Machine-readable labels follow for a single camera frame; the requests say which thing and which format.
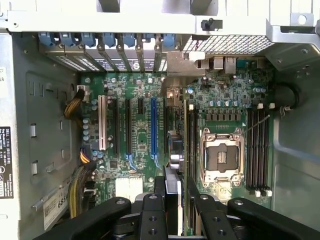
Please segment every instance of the cpu socket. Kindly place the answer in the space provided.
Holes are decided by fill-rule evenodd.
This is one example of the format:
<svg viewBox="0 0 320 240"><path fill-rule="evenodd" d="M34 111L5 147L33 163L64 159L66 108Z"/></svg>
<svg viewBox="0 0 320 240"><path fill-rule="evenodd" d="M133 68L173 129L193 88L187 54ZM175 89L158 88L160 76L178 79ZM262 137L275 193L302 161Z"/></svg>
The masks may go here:
<svg viewBox="0 0 320 240"><path fill-rule="evenodd" d="M204 128L200 140L200 174L203 186L230 182L240 186L244 177L244 137L242 130L233 133L210 133Z"/></svg>

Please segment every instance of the label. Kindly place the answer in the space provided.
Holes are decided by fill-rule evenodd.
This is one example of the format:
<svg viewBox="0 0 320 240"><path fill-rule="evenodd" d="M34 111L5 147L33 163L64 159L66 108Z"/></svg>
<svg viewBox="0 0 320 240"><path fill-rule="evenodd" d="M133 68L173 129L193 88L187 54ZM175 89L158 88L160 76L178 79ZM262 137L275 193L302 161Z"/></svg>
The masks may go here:
<svg viewBox="0 0 320 240"><path fill-rule="evenodd" d="M14 198L13 185L11 129L0 126L0 199Z"/></svg>
<svg viewBox="0 0 320 240"><path fill-rule="evenodd" d="M0 66L0 99L4 99L7 96L7 71L5 67Z"/></svg>
<svg viewBox="0 0 320 240"><path fill-rule="evenodd" d="M59 215L67 208L68 206L68 188L70 181L50 197L43 204L43 224L44 230L47 230L50 225L59 217Z"/></svg>

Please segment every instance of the green circuit board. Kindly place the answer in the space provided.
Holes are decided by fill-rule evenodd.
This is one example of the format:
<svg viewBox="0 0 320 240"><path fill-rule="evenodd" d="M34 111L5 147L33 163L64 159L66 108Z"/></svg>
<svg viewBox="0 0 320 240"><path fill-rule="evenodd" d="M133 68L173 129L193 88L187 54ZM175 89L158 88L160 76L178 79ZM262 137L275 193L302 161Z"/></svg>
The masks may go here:
<svg viewBox="0 0 320 240"><path fill-rule="evenodd" d="M166 165L169 160L164 150L167 134L164 127L166 96L160 94L164 77L164 74L159 73L85 73L81 76L81 85L89 86L90 91L89 101L82 105L82 116L89 119L88 132L86 135L83 133L82 144L90 149L90 156L97 161L97 170L93 176L97 187L97 204L116 195L117 179L140 179L143 192L152 192L155 176L163 174L159 166ZM258 69L251 61L238 60L235 75L209 72L205 78L196 79L183 88L183 96L188 105L193 104L198 110L198 131L209 128L215 133L231 133L236 128L241 128L245 132L247 109L257 103L267 102L271 97L268 94L268 82L272 79L272 68ZM108 99L106 150L99 150L98 96L107 96ZM128 99L131 101L131 159L126 150ZM157 162L151 153L152 99L156 99L157 106ZM114 111L115 101L118 113ZM171 108L167 130L184 134L183 107ZM217 191L224 191L217 184L204 187L199 179L196 179L196 183L200 192L217 194ZM254 198L249 195L245 189L245 181L240 186L225 191L230 191L227 192L230 198L246 197L270 207L270 198Z"/></svg>

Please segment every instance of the black label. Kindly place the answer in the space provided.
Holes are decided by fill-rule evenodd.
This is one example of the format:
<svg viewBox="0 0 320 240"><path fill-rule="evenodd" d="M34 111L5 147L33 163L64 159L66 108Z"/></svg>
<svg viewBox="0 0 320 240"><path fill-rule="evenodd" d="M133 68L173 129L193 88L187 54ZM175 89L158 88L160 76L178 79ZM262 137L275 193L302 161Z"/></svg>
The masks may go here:
<svg viewBox="0 0 320 240"><path fill-rule="evenodd" d="M0 199L14 198L13 181L11 130L0 126Z"/></svg>

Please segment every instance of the white pci slot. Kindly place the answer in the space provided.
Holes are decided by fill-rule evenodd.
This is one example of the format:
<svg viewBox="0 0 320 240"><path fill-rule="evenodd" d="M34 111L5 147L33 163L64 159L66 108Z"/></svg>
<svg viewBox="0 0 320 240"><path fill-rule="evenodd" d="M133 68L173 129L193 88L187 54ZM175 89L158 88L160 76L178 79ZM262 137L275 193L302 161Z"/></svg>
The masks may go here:
<svg viewBox="0 0 320 240"><path fill-rule="evenodd" d="M99 150L107 149L107 96L98 96Z"/></svg>

